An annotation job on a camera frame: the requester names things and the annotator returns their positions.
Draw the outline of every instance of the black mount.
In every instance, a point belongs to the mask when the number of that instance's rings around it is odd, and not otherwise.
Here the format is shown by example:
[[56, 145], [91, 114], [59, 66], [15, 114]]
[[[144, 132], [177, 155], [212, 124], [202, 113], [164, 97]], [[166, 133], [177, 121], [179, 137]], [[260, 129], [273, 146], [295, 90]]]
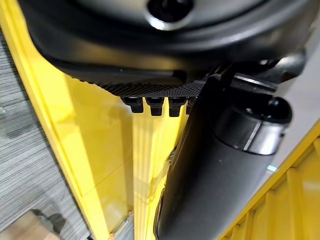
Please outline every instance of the black mount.
[[[223, 64], [208, 74], [203, 82], [215, 76], [223, 80], [226, 85], [233, 89], [247, 91], [256, 94], [273, 95], [280, 83], [299, 76], [306, 63], [305, 51], [300, 51], [283, 57], [280, 60], [262, 60], [259, 62], [241, 62]], [[122, 97], [122, 101], [131, 107], [133, 113], [143, 113], [142, 97]], [[181, 106], [186, 105], [186, 114], [190, 114], [197, 97], [168, 97], [169, 116], [179, 117]], [[152, 116], [162, 115], [164, 97], [146, 97], [146, 103], [150, 106]]]

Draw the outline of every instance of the yellow panel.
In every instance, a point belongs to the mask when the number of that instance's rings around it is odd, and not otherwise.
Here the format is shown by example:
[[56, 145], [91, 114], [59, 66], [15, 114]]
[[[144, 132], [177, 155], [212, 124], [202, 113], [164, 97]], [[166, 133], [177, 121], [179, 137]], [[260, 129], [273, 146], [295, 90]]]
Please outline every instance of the yellow panel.
[[134, 236], [151, 240], [156, 207], [164, 187], [168, 159], [174, 149], [183, 117], [168, 117], [166, 99], [160, 117], [150, 115], [149, 109], [133, 116], [133, 188]]
[[267, 234], [267, 211], [266, 204], [263, 203], [253, 214], [251, 239], [270, 240], [266, 238]]
[[92, 219], [99, 216], [97, 221], [105, 222], [109, 229], [115, 229], [133, 209], [132, 169], [132, 161], [126, 161], [83, 198], [85, 205], [91, 208], [89, 214]]
[[255, 194], [219, 239], [318, 240], [320, 236], [320, 120]]
[[320, 236], [320, 157], [315, 151], [305, 156], [298, 166], [302, 183], [303, 226], [308, 240]]

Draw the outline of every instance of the black cylindrical tube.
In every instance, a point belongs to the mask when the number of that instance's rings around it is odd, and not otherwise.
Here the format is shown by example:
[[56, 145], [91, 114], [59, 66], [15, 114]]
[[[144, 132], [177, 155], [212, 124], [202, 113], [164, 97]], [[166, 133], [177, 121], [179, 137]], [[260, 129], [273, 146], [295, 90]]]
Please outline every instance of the black cylindrical tube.
[[156, 238], [219, 237], [264, 176], [291, 118], [282, 98], [226, 90], [208, 81], [168, 171]]

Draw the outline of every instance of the gray metal part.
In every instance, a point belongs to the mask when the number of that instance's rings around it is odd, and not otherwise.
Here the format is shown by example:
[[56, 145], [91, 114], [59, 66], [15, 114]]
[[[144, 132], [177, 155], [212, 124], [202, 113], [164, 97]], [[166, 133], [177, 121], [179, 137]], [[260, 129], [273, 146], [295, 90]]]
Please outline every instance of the gray metal part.
[[253, 154], [272, 155], [278, 150], [288, 124], [253, 118], [228, 107], [214, 126], [214, 134], [224, 143]]

